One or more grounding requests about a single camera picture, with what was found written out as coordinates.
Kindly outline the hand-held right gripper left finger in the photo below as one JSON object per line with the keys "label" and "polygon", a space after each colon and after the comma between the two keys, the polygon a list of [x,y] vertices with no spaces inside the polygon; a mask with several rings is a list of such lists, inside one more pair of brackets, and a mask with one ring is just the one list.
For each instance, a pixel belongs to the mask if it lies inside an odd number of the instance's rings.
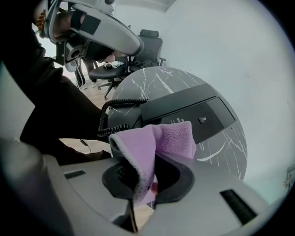
{"label": "hand-held right gripper left finger", "polygon": [[134,236],[138,229],[130,202],[115,198],[104,186],[103,173],[119,163],[110,158],[59,166],[45,156],[48,175],[75,236]]}

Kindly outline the person's left hand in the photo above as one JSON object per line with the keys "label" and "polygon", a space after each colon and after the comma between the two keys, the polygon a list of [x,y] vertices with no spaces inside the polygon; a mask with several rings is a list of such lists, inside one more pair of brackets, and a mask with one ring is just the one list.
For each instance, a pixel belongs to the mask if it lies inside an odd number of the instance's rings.
{"label": "person's left hand", "polygon": [[61,12],[57,14],[53,27],[53,36],[55,38],[59,38],[70,34],[71,18],[73,13],[74,11]]}

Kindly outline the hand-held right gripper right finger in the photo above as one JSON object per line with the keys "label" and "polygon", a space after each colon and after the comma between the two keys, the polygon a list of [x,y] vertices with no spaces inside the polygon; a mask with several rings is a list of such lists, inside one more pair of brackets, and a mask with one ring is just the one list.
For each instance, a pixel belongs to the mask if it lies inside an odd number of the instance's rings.
{"label": "hand-held right gripper right finger", "polygon": [[250,236],[268,204],[228,171],[177,155],[157,154],[158,194],[143,236]]}

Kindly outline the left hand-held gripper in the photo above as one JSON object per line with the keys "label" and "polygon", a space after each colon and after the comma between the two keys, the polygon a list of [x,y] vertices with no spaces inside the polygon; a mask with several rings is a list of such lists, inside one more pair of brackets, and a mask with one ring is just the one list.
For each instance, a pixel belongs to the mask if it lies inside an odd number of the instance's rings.
{"label": "left hand-held gripper", "polygon": [[143,41],[124,23],[113,16],[114,0],[47,0],[45,35],[52,43],[62,42],[65,37],[55,37],[53,28],[62,3],[81,11],[85,18],[78,34],[91,40],[86,59],[103,62],[114,51],[128,56],[138,55],[144,48]]}

